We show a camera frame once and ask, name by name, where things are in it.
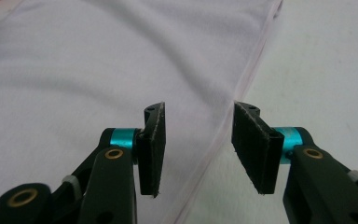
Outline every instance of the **white table surface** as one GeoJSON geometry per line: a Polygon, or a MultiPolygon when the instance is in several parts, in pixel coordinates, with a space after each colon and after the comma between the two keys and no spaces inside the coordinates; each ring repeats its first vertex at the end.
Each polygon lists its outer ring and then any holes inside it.
{"type": "MultiPolygon", "coordinates": [[[[20,1],[0,1],[0,20],[20,1]]],[[[319,147],[358,170],[358,1],[286,0],[272,25],[254,83],[237,100],[258,106],[271,127],[305,127],[319,147]]],[[[229,137],[185,223],[287,223],[289,166],[280,167],[274,195],[258,195],[229,137]]]]}

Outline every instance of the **white fabric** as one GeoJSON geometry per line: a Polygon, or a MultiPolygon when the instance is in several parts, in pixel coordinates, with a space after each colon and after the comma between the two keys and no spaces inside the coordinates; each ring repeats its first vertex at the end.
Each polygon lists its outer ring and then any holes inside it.
{"type": "Polygon", "coordinates": [[[137,195],[138,220],[181,222],[280,2],[22,2],[0,22],[0,195],[55,190],[105,128],[142,128],[143,109],[164,101],[160,195],[137,195]]]}

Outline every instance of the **black rubber pad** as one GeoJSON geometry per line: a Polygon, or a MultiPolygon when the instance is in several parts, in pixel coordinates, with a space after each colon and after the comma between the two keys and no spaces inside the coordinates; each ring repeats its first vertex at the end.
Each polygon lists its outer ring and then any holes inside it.
{"type": "Polygon", "coordinates": [[[284,136],[260,117],[260,109],[235,102],[231,142],[259,194],[272,194],[284,136]]]}
{"type": "Polygon", "coordinates": [[[145,128],[136,137],[141,194],[157,197],[165,151],[165,104],[145,109],[145,128]]]}

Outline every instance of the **white cloth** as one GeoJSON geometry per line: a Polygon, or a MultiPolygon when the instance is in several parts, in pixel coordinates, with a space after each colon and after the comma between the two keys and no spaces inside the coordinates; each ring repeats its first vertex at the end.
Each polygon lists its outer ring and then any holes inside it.
{"type": "Polygon", "coordinates": [[[0,22],[0,195],[55,190],[105,128],[164,101],[160,195],[137,195],[138,220],[180,222],[280,2],[24,0],[0,22]]]}

